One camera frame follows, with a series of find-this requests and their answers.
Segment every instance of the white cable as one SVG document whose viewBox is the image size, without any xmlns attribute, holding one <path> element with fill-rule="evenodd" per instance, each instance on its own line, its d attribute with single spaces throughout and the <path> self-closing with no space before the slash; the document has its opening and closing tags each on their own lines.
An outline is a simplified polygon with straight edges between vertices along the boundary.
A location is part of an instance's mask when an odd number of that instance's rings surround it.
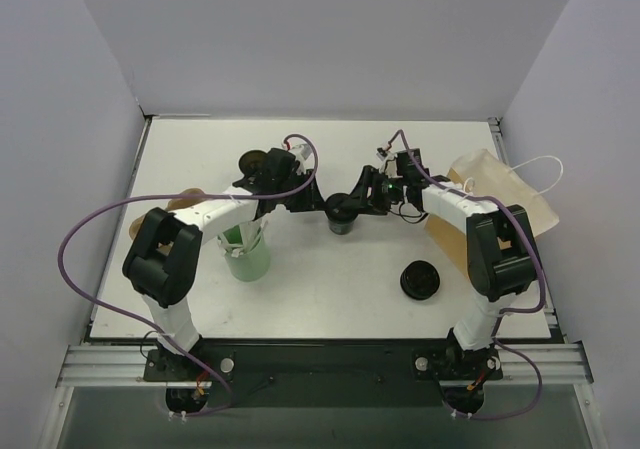
<svg viewBox="0 0 640 449">
<path fill-rule="evenodd" d="M 560 179 L 562 179 L 562 175 L 564 174 L 564 164 L 562 164 L 562 161 L 560 160 L 559 157 L 556 156 L 552 156 L 550 154 L 547 154 L 546 156 L 538 156 L 538 157 L 534 157 L 533 159 L 529 159 L 526 162 L 523 162 L 522 164 L 518 164 L 517 166 L 513 166 L 509 172 L 513 172 L 516 169 L 526 166 L 527 164 L 531 163 L 531 162 L 535 162 L 538 161 L 540 159 L 553 159 L 554 161 L 556 161 L 558 164 L 560 164 L 560 174 L 558 175 L 558 178 L 556 179 L 556 182 L 554 182 L 553 184 L 551 184 L 549 187 L 547 187 L 546 189 L 542 190 L 542 191 L 538 191 L 538 194 L 544 194 L 545 192 L 550 191 L 551 189 L 553 189 L 554 187 L 556 187 L 556 185 L 560 182 Z"/>
<path fill-rule="evenodd" d="M 468 192 L 467 192 L 467 183 L 470 183 Z M 464 184 L 462 185 L 462 192 L 464 192 L 465 195 L 462 199 L 456 202 L 456 207 L 458 206 L 458 204 L 464 201 L 467 197 L 473 194 L 473 188 L 475 187 L 475 185 L 476 185 L 476 180 L 473 177 L 467 177 L 467 179 L 464 181 Z"/>
</svg>

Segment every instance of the metal rail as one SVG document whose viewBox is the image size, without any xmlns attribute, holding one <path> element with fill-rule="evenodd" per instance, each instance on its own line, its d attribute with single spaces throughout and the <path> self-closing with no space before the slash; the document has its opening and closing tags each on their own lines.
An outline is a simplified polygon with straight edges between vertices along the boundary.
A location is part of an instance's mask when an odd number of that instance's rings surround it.
<svg viewBox="0 0 640 449">
<path fill-rule="evenodd" d="M 518 344 L 540 368 L 544 384 L 587 384 L 591 376 L 579 344 Z M 500 350 L 504 379 L 487 384 L 536 384 L 531 366 L 522 358 Z M 58 378 L 59 387 L 193 387 L 195 382 L 146 382 L 145 359 L 134 346 L 72 346 Z"/>
</svg>

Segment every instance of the light green plastic cup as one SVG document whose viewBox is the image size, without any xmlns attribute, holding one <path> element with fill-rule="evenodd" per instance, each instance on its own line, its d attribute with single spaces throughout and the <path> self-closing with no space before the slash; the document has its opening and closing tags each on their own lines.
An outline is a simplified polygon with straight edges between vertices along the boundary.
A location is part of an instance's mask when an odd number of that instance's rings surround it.
<svg viewBox="0 0 640 449">
<path fill-rule="evenodd" d="M 236 239 L 234 231 L 235 228 L 227 231 L 225 236 L 229 243 L 234 244 L 236 240 L 241 241 L 241 238 Z M 241 254 L 238 257 L 234 257 L 230 252 L 225 252 L 224 258 L 227 261 L 229 270 L 233 277 L 242 282 L 257 281 L 264 276 L 269 270 L 271 265 L 271 253 L 267 247 L 267 243 L 264 240 L 264 233 L 261 232 L 258 236 L 258 241 L 255 245 L 245 254 Z"/>
</svg>

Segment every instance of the white wall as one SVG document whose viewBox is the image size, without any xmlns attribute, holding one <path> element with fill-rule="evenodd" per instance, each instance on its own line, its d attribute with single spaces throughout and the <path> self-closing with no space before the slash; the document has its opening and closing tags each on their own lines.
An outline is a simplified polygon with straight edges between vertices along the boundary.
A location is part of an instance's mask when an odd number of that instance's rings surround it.
<svg viewBox="0 0 640 449">
<path fill-rule="evenodd" d="M 88 309 L 58 275 L 57 245 L 124 194 L 143 119 L 82 0 L 0 0 L 0 34 L 0 445 L 30 448 Z M 69 255 L 91 291 L 114 223 Z"/>
<path fill-rule="evenodd" d="M 85 0 L 146 113 L 483 120 L 568 0 Z"/>
<path fill-rule="evenodd" d="M 504 118 L 511 162 L 565 163 L 541 254 L 614 448 L 640 446 L 639 15 L 640 0 L 570 0 Z M 542 187 L 554 170 L 525 175 Z"/>
</svg>

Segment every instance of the white tabletop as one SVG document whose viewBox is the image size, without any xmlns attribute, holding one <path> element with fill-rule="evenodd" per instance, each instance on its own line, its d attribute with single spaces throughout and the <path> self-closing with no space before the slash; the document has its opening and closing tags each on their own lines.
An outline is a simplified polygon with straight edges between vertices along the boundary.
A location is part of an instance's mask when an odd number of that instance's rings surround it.
<svg viewBox="0 0 640 449">
<path fill-rule="evenodd" d="M 222 191 L 240 178 L 237 163 L 244 152 L 268 151 L 295 132 L 318 149 L 318 185 L 327 198 L 350 192 L 362 166 L 377 166 L 376 148 L 400 127 L 410 144 L 421 149 L 432 174 L 446 174 L 458 156 L 479 148 L 495 155 L 489 126 L 479 122 L 154 119 L 132 195 L 178 193 L 189 187 Z M 131 246 L 129 225 L 155 206 L 165 202 L 126 209 L 101 290 L 103 300 L 147 318 L 146 305 L 121 268 Z M 267 217 L 271 267 L 256 282 L 234 279 L 215 242 L 202 247 L 188 298 L 203 336 L 443 338 L 471 302 L 470 283 L 422 224 L 410 225 L 393 215 L 360 216 L 350 234 L 337 236 L 322 212 L 290 214 L 280 207 Z M 440 289 L 427 301 L 412 300 L 400 289 L 400 274 L 417 259 L 431 262 L 440 273 Z M 537 300 L 537 286 L 532 286 L 515 305 L 532 307 Z M 147 331 L 137 321 L 98 308 L 91 336 L 139 338 Z M 549 329 L 543 313 L 513 315 L 498 335 L 546 338 Z"/>
</svg>

